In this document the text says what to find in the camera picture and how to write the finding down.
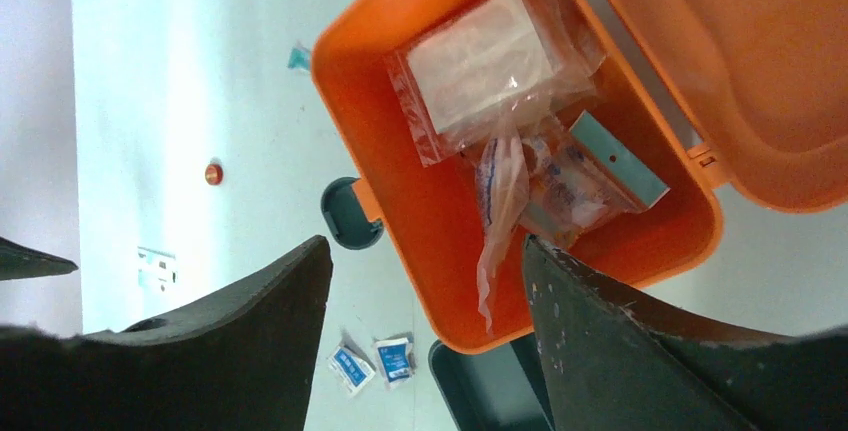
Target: plastic bag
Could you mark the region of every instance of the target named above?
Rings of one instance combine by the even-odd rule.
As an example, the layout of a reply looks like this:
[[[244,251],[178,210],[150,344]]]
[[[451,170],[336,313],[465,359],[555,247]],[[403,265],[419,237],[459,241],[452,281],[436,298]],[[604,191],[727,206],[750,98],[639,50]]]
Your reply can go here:
[[[475,181],[484,230],[483,251],[477,262],[477,309],[486,319],[486,330],[491,332],[495,275],[530,191],[521,136],[513,121],[504,119],[497,124],[476,166]]]
[[[570,0],[484,0],[386,60],[423,165],[593,95],[604,54]]]
[[[531,233],[568,249],[621,213],[647,209],[585,155],[559,120],[545,120],[522,142],[531,163],[529,202],[520,222]]]

